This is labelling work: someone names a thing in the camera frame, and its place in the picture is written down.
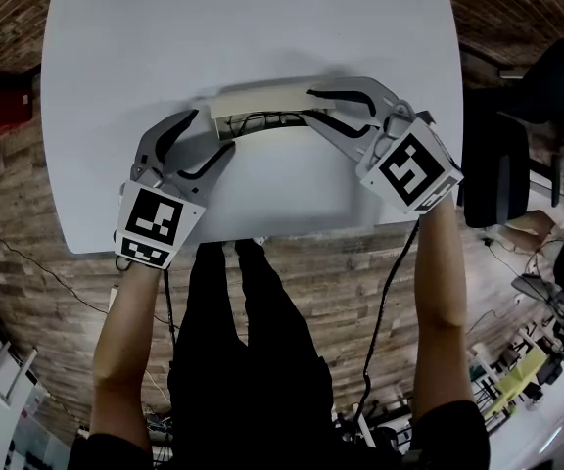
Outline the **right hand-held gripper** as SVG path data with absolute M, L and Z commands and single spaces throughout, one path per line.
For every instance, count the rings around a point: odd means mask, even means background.
M 425 214 L 463 179 L 460 167 L 420 116 L 377 80 L 365 76 L 324 79 L 307 93 L 333 108 L 305 111 L 305 123 L 359 163 L 360 184 L 403 213 Z M 334 117 L 387 118 L 383 129 L 353 128 Z

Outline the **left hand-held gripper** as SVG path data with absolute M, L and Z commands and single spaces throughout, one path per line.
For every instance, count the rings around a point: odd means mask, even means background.
M 199 111 L 170 115 L 147 130 L 138 145 L 130 178 L 120 189 L 118 257 L 166 269 L 206 211 L 206 197 L 236 153 L 221 145 L 198 170 L 164 174 L 166 155 Z

